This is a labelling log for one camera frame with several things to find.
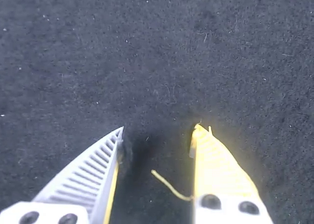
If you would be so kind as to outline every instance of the black fabric surface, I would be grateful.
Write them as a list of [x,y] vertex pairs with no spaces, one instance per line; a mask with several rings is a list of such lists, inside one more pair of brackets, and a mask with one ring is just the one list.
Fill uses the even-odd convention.
[[189,195],[202,121],[275,223],[310,223],[313,12],[313,0],[0,0],[0,209],[124,125],[136,150],[111,223],[187,224],[189,203],[150,170]]

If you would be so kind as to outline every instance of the yellow thread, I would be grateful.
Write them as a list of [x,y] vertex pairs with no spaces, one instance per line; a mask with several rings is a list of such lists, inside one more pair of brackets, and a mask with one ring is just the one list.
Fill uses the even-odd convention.
[[184,201],[191,201],[193,199],[192,196],[187,197],[180,194],[165,178],[159,175],[158,172],[156,172],[155,170],[152,170],[152,175],[154,175],[159,181],[161,181],[166,187],[168,187],[171,192],[179,199],[182,199]]

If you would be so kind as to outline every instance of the thin yellow wire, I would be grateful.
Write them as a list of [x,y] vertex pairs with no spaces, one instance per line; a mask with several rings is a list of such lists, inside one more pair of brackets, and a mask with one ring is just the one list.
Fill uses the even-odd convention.
[[152,170],[151,172],[152,175],[154,175],[159,181],[161,181],[166,187],[168,187],[171,192],[179,199],[182,199],[184,201],[191,201],[193,199],[193,196],[187,197],[180,194],[165,178],[159,175],[158,172],[156,172],[155,170]]

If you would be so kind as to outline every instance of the mounting screw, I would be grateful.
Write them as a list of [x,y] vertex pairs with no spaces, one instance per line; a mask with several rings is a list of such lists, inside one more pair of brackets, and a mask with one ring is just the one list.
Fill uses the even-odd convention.
[[75,224],[78,221],[77,215],[73,213],[68,213],[60,218],[58,224]]
[[221,209],[221,202],[217,196],[205,195],[202,198],[202,206],[210,209]]
[[20,219],[19,224],[33,224],[37,221],[38,217],[39,217],[39,213],[36,211],[26,213]]
[[239,205],[239,210],[242,213],[248,213],[252,215],[260,214],[259,208],[252,202],[244,201]]

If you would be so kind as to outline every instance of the dark carpet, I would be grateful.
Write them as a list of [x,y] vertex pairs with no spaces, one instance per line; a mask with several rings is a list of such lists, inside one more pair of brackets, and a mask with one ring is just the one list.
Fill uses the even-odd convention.
[[313,0],[0,0],[0,209],[119,126],[136,144],[113,224],[190,222],[193,123],[275,223],[314,220]]

